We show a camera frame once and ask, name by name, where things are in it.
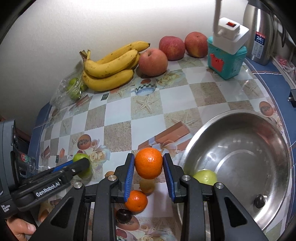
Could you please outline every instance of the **metal pan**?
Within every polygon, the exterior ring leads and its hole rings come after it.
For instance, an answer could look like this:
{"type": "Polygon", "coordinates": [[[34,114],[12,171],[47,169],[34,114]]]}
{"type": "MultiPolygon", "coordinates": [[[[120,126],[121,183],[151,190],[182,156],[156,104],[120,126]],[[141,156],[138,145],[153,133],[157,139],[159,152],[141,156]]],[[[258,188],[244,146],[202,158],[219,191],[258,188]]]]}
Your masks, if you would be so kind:
{"type": "MultiPolygon", "coordinates": [[[[194,135],[180,166],[189,175],[202,169],[214,171],[264,230],[286,195],[291,158],[268,118],[254,111],[231,110],[209,120],[194,135]]],[[[178,215],[182,221],[181,204],[178,215]]]]}

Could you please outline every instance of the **table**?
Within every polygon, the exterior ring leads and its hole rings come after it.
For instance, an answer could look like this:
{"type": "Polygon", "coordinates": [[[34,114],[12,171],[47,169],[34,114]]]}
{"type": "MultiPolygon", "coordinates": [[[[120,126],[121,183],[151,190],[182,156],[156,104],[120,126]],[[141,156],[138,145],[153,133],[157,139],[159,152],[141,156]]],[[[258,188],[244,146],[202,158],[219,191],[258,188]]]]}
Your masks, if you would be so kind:
{"type": "MultiPolygon", "coordinates": [[[[170,61],[167,72],[155,78],[144,77],[137,69],[133,80],[125,86],[104,93],[88,91],[85,102],[79,106],[60,111],[51,108],[41,135],[39,169],[60,165],[82,151],[90,155],[93,168],[92,179],[83,183],[91,185],[104,178],[106,172],[122,165],[128,153],[136,155],[147,146],[163,154],[170,153],[174,164],[178,164],[188,142],[203,124],[235,109],[254,110],[268,116],[287,142],[273,99],[245,64],[237,76],[227,81],[208,68],[206,58],[185,56],[170,61]],[[90,146],[84,149],[82,146],[88,146],[89,141],[90,146]]],[[[139,189],[140,180],[135,172],[134,189],[139,189]]],[[[135,215],[137,229],[119,225],[118,235],[123,231],[127,237],[123,238],[123,234],[118,240],[178,239],[180,230],[164,174],[155,182],[156,190],[148,196],[148,206],[135,215]]],[[[68,190],[49,202],[55,205],[68,190]]],[[[117,204],[116,208],[124,208],[124,205],[117,204]]]]}

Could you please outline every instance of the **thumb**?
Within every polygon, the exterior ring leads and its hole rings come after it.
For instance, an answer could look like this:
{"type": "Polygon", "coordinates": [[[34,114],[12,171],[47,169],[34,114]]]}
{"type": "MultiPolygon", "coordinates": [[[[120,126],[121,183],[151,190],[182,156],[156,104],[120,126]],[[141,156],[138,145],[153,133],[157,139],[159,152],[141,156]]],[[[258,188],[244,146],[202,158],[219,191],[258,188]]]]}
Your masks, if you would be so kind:
{"type": "Polygon", "coordinates": [[[33,224],[19,218],[9,218],[7,225],[19,241],[26,241],[24,234],[32,235],[36,231],[36,227],[33,224]]]}

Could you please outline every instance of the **banana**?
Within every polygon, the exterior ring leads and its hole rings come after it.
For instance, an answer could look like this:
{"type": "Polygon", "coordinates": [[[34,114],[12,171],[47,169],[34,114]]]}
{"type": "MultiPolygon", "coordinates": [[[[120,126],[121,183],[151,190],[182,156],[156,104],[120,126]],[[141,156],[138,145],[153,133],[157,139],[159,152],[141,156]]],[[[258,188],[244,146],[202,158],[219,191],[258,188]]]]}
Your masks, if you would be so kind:
{"type": "Polygon", "coordinates": [[[95,91],[107,91],[117,88],[133,78],[133,70],[126,69],[119,73],[112,75],[107,78],[94,78],[83,71],[82,79],[83,82],[92,90],[95,91]]]}
{"type": "Polygon", "coordinates": [[[91,51],[87,51],[84,70],[93,77],[105,78],[126,69],[137,57],[138,51],[133,49],[106,64],[98,64],[90,59],[91,51]]]}
{"type": "Polygon", "coordinates": [[[135,69],[139,63],[140,54],[137,54],[137,57],[130,63],[126,69],[135,69]]]}
{"type": "Polygon", "coordinates": [[[106,63],[122,56],[127,51],[130,51],[133,49],[137,50],[138,52],[144,51],[145,49],[149,48],[149,46],[150,46],[150,43],[147,43],[144,41],[132,42],[130,44],[127,44],[127,45],[113,51],[112,53],[106,55],[104,58],[98,60],[97,64],[106,64],[106,63]]]}

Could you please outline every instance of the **teal plastic container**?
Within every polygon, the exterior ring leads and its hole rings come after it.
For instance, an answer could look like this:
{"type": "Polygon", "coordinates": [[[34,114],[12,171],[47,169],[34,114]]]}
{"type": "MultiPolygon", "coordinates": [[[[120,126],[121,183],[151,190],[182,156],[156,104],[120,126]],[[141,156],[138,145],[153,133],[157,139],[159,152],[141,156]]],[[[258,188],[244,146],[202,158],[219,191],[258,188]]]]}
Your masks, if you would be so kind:
{"type": "Polygon", "coordinates": [[[242,46],[236,54],[229,54],[213,45],[213,37],[207,39],[207,64],[223,79],[227,80],[237,75],[247,54],[247,48],[242,46]]]}

